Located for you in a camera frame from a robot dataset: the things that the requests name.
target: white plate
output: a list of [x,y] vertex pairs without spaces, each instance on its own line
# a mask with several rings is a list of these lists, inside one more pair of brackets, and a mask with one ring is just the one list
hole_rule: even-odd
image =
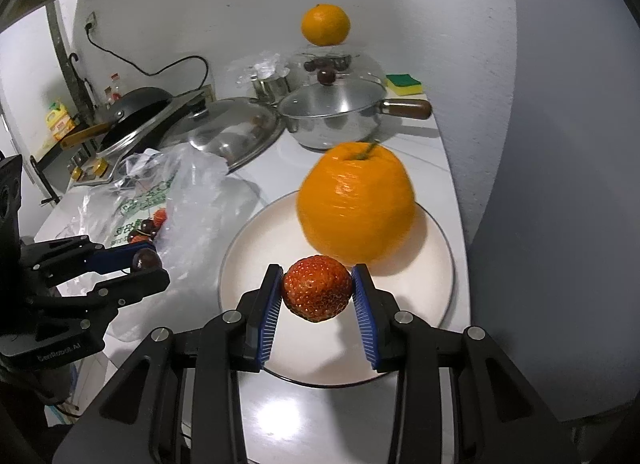
[[[269,204],[231,243],[220,273],[222,310],[235,308],[243,293],[259,288],[269,264],[279,264],[286,272],[300,258],[318,254],[298,222],[296,195]],[[437,222],[416,208],[406,242],[369,271],[376,288],[391,292],[400,309],[437,326],[453,289],[453,260]],[[310,386],[346,386],[379,376],[365,358],[353,301],[337,317],[320,323],[296,316],[283,303],[265,369]]]

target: kitchen counter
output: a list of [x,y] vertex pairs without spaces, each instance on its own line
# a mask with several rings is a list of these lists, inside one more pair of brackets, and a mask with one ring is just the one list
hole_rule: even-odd
[[[469,288],[458,202],[438,127],[434,119],[412,121],[385,117],[378,133],[384,146],[406,167],[417,202],[440,224],[455,264],[454,291],[442,328],[461,332],[469,325]],[[277,142],[232,176],[253,183],[260,203],[296,191],[321,154],[303,149],[284,132]],[[55,238],[82,202],[82,188],[70,190],[43,224],[36,241]],[[104,350],[120,365],[137,343],[105,336]],[[441,371],[444,462],[452,453],[452,418],[448,374]],[[191,418],[193,377],[185,391],[186,430]],[[339,462],[383,464],[393,423],[396,376],[388,374],[349,388],[308,388],[268,374],[242,374],[240,395],[249,459],[260,464]]]

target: strawberry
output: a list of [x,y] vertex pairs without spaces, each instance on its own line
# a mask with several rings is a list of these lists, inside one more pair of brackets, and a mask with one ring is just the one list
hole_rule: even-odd
[[352,293],[349,271],[322,254],[298,260],[282,282],[282,300],[287,308],[314,323],[340,314]]
[[135,244],[136,242],[150,242],[150,241],[151,240],[149,240],[149,237],[146,235],[136,235],[131,239],[129,243]]
[[156,229],[159,229],[165,220],[166,220],[166,208],[160,208],[159,210],[156,210],[153,218]]

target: stainless steel pot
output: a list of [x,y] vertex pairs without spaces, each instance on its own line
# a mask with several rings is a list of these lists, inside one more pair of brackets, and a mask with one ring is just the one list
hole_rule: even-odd
[[336,144],[372,136],[381,114],[428,119],[431,104],[420,99],[385,99],[386,89],[373,81],[336,79],[335,73],[318,74],[314,83],[286,96],[278,111],[289,133],[307,148],[328,150]]

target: plastic bag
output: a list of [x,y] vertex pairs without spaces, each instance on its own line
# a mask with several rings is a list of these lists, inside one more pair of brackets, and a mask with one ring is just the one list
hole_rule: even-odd
[[[226,175],[223,158],[178,144],[158,154],[131,155],[109,185],[92,188],[71,224],[105,246],[122,242],[140,216],[159,207],[167,219],[155,240],[171,284],[166,291],[122,307],[108,333],[122,341],[142,339],[158,326],[174,332],[202,327],[220,313],[218,276],[231,240],[258,202],[242,180]],[[84,274],[65,294],[85,294],[117,274]]]
[[252,78],[261,80],[284,78],[289,74],[285,59],[277,52],[263,50],[260,54],[246,56],[231,62],[227,70],[238,85],[250,85]]

